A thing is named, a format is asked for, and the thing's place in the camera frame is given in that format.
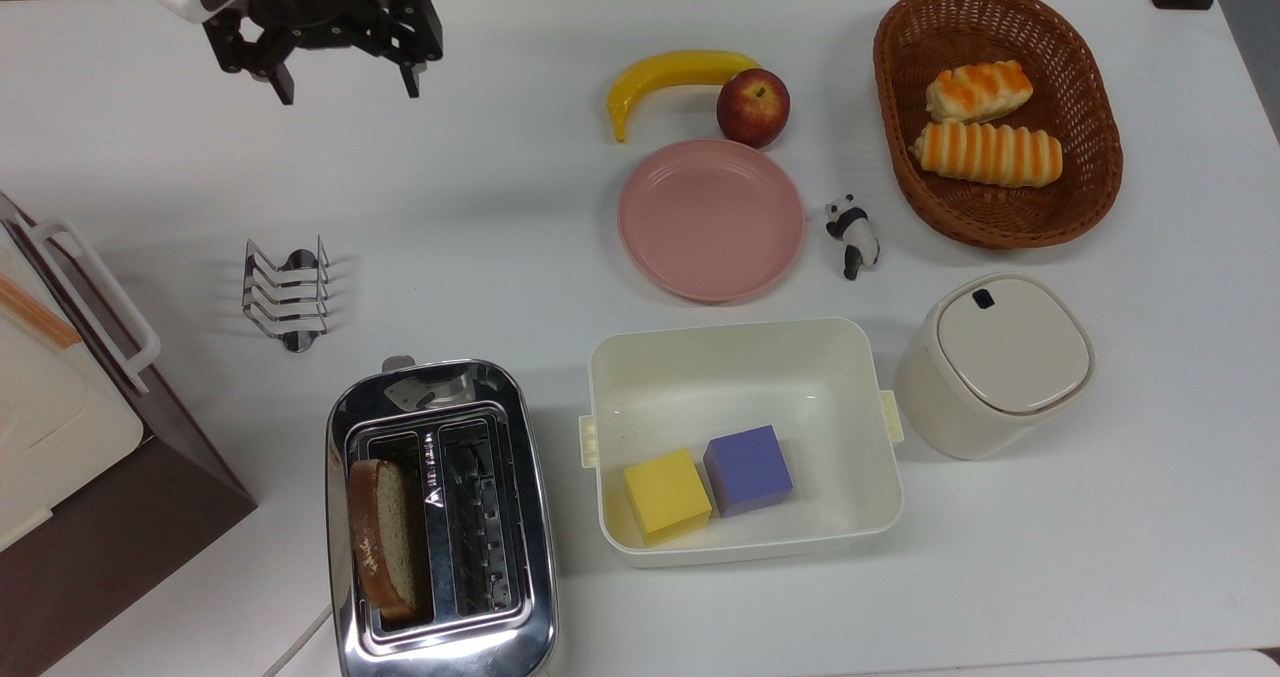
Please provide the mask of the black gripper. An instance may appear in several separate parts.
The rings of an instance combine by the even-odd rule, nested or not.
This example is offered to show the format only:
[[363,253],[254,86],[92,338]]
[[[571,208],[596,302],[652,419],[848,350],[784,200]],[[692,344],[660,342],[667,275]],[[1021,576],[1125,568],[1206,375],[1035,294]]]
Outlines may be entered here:
[[237,0],[206,20],[205,31],[223,70],[264,76],[284,106],[294,104],[285,59],[297,49],[353,47],[389,59],[408,99],[420,99],[425,63],[444,56],[430,0]]

